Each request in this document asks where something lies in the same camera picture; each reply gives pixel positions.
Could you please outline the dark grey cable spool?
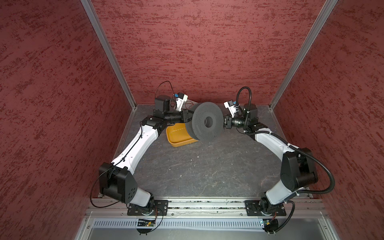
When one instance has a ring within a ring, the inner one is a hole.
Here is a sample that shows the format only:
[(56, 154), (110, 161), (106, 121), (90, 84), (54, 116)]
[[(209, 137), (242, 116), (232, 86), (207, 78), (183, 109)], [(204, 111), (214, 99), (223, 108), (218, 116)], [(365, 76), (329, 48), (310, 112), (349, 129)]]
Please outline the dark grey cable spool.
[(187, 133), (195, 140), (212, 142), (224, 132), (224, 115), (211, 102), (196, 104), (189, 109), (192, 119), (185, 123)]

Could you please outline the yellow plastic tray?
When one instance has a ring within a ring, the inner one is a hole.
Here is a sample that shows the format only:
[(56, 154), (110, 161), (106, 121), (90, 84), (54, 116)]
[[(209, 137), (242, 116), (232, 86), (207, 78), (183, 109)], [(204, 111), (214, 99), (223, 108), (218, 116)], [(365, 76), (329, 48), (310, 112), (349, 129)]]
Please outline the yellow plastic tray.
[(186, 125), (184, 123), (178, 123), (173, 126), (168, 126), (166, 129), (166, 135), (168, 142), (173, 147), (181, 147), (188, 144), (197, 142), (187, 132)]

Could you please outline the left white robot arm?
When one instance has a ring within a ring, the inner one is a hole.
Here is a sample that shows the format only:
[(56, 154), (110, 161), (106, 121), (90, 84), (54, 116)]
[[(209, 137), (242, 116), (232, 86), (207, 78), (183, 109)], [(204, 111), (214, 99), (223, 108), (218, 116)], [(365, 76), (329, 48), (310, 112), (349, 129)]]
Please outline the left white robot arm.
[(140, 122), (137, 135), (111, 163), (103, 163), (99, 168), (100, 194), (118, 203), (135, 205), (143, 215), (155, 211), (154, 195), (138, 187), (134, 178), (136, 167), (150, 145), (168, 127), (178, 123), (188, 123), (194, 111), (175, 112), (154, 111)]

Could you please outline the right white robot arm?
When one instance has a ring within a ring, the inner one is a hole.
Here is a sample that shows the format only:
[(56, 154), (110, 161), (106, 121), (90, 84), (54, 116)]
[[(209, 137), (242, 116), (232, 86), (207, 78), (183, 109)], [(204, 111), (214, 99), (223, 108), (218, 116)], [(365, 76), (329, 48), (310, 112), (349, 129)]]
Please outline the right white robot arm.
[(296, 151), (297, 146), (273, 133), (266, 125), (258, 122), (258, 119), (246, 122), (245, 118), (224, 116), (224, 127), (242, 129), (244, 134), (270, 150), (281, 162), (280, 180), (262, 194), (257, 207), (257, 211), (263, 215), (273, 215), (285, 201), (318, 182), (315, 163), (308, 157), (312, 152), (307, 148)]

